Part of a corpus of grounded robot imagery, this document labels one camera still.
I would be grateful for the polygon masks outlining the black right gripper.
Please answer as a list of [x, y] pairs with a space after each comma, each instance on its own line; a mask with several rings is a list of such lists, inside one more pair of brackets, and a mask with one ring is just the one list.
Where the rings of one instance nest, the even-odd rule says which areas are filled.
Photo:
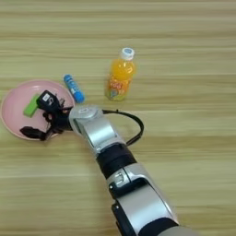
[[57, 98], [50, 98], [47, 101], [39, 99], [39, 108], [43, 110], [42, 116], [49, 124], [45, 132], [31, 126], [24, 126], [20, 133], [31, 139], [45, 141], [54, 134], [62, 134], [64, 131], [71, 131], [69, 123], [69, 113], [71, 107], [65, 107]]

